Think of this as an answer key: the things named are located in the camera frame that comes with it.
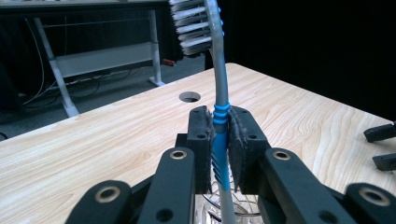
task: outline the wood grain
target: wood grain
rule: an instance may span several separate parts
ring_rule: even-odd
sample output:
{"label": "wood grain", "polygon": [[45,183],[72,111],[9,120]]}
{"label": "wood grain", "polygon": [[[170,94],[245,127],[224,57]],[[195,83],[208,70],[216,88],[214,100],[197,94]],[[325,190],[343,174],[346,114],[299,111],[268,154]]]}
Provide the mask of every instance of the wood grain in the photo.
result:
{"label": "wood grain", "polygon": [[[372,157],[394,153],[396,139],[370,144],[363,131],[388,124],[359,109],[234,63],[230,102],[249,110],[272,147],[295,152],[323,184],[344,192],[367,182],[396,194],[396,176]],[[213,111],[213,70],[183,78],[0,143],[0,223],[64,223],[93,185],[130,186],[155,173],[162,153],[186,133],[191,109]],[[201,100],[184,103],[184,91]]]}

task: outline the table surface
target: table surface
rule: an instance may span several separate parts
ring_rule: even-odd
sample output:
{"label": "table surface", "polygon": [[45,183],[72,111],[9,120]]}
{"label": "table surface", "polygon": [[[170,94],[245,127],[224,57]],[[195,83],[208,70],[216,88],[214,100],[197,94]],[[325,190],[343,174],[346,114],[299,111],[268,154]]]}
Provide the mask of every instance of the table surface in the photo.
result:
{"label": "table surface", "polygon": [[[368,143],[364,130],[389,124],[278,79],[227,64],[230,102],[249,110],[272,147],[295,152],[319,181],[344,192],[366,182],[396,194],[396,176],[372,157],[396,139]],[[212,69],[0,142],[0,223],[64,223],[82,195],[108,179],[133,186],[186,133],[189,112],[213,111]],[[179,100],[195,91],[195,103]]]}

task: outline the white wire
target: white wire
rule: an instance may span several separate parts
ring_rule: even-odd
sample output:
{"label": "white wire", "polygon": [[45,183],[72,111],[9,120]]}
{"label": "white wire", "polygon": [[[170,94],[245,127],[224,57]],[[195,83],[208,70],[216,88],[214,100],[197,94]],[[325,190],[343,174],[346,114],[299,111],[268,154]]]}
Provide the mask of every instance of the white wire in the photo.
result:
{"label": "white wire", "polygon": [[27,19],[25,19],[25,21],[26,21],[27,26],[29,27],[30,33],[32,34],[33,40],[35,41],[35,48],[37,49],[38,57],[39,57],[40,63],[41,63],[41,86],[40,86],[40,90],[38,90],[38,92],[35,94],[35,96],[32,99],[30,99],[30,100],[28,100],[28,101],[23,103],[24,105],[27,105],[30,102],[32,102],[34,99],[36,99],[40,95],[40,92],[43,90],[43,87],[44,87],[44,65],[43,65],[43,60],[41,58],[40,50],[38,48],[37,40],[35,39],[35,35],[33,34],[32,27],[30,26],[30,24],[29,24]]}

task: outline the cable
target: cable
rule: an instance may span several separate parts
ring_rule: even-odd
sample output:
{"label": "cable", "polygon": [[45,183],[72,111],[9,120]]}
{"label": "cable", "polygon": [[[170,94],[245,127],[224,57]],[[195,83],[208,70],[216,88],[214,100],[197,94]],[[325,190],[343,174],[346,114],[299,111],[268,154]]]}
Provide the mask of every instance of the cable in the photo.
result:
{"label": "cable", "polygon": [[0,133],[0,135],[2,135],[2,136],[4,137],[4,139],[3,139],[3,140],[6,140],[6,139],[8,139],[8,137],[6,136],[6,134],[5,134],[5,133]]}
{"label": "cable", "polygon": [[39,93],[43,90],[43,87],[44,87],[44,64],[43,64],[43,59],[41,58],[41,53],[40,53],[40,50],[38,48],[37,40],[35,39],[35,35],[33,33],[32,27],[30,26],[29,21],[27,19],[25,19],[25,21],[26,21],[27,26],[29,27],[30,33],[32,34],[33,40],[35,41],[35,48],[37,49],[38,57],[39,57],[40,63],[41,63],[41,86],[40,86],[40,89],[38,90],[38,92],[35,94],[35,96],[32,99],[24,102],[23,103],[24,105],[29,104],[30,102],[32,102],[39,95]]}

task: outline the toothbrush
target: toothbrush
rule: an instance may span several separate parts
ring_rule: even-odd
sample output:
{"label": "toothbrush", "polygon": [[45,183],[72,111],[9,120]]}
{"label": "toothbrush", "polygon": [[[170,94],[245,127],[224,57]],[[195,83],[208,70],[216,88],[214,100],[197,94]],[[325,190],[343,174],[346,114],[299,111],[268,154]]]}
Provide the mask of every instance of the toothbrush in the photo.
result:
{"label": "toothbrush", "polygon": [[233,224],[235,216],[227,161],[230,103],[218,3],[216,0],[169,0],[169,4],[183,53],[192,55],[209,49],[212,56],[216,80],[212,164],[219,183],[221,222]]}

